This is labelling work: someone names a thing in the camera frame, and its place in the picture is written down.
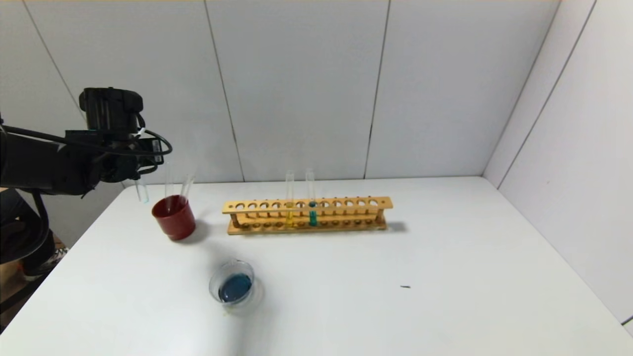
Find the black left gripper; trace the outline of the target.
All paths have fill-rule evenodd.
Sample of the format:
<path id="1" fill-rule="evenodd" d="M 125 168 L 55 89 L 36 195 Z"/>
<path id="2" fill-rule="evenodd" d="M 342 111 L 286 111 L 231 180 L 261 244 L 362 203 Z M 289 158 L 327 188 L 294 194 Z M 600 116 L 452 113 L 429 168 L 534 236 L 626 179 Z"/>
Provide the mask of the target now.
<path id="1" fill-rule="evenodd" d="M 160 153 L 162 151 L 161 141 L 158 139 L 144 138 L 138 140 L 136 149 L 149 153 Z M 164 160 L 162 155 L 139 156 L 140 165 L 162 165 Z"/>

